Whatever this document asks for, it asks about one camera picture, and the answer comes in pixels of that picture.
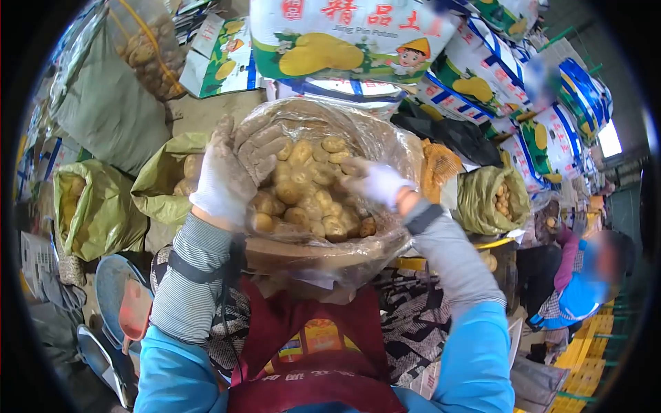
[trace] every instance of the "red apron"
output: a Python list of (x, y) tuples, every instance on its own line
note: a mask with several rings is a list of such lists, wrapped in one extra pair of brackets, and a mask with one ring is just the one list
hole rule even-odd
[(248, 338), (232, 372), (228, 413), (277, 413), (342, 402), (359, 412), (406, 409), (388, 385), (377, 295), (365, 286), (347, 305), (265, 299), (243, 278), (250, 299)]

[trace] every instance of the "gray striped sleeve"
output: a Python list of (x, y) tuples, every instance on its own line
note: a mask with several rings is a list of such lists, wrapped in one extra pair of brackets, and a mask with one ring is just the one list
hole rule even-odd
[[(411, 222), (429, 205), (428, 200), (420, 200), (404, 222)], [(415, 236), (414, 248), (440, 276), (444, 293), (451, 303), (453, 318), (483, 301), (497, 301), (505, 306), (505, 294), (447, 209), (423, 233)]]
[[(212, 272), (229, 259), (231, 237), (230, 232), (188, 214), (173, 249), (191, 266)], [(168, 266), (154, 297), (151, 323), (183, 342), (205, 344), (222, 285), (220, 278), (194, 283)]]

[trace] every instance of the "purple sleeve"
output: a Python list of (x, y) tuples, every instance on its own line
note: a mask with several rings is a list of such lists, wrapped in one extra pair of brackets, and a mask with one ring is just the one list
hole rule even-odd
[(580, 239), (578, 239), (578, 237), (563, 224), (563, 230), (560, 232), (560, 236), (556, 241), (558, 241), (563, 248), (563, 260), (560, 263), (560, 268), (558, 268), (558, 271), (555, 273), (555, 278), (553, 278), (553, 286), (555, 286), (555, 289), (560, 292), (564, 290), (572, 279), (572, 269), (574, 267), (574, 259), (578, 252), (578, 242)]

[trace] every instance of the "black plastic bag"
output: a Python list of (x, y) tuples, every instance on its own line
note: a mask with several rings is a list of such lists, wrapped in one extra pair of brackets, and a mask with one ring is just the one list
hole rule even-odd
[(502, 168), (500, 153), (496, 145), (485, 139), (484, 131), (471, 122), (454, 119), (433, 121), (415, 104), (402, 105), (399, 113), (390, 120), (400, 128), (415, 133), (420, 139), (442, 143), (454, 153), (461, 153), (471, 162), (485, 166)]

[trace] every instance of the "window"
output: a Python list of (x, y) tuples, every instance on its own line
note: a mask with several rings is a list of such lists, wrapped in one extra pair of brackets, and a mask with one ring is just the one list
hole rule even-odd
[(612, 119), (597, 136), (599, 137), (599, 144), (602, 147), (604, 158), (622, 153), (622, 146), (619, 143), (617, 131), (615, 130), (615, 125), (613, 124)]

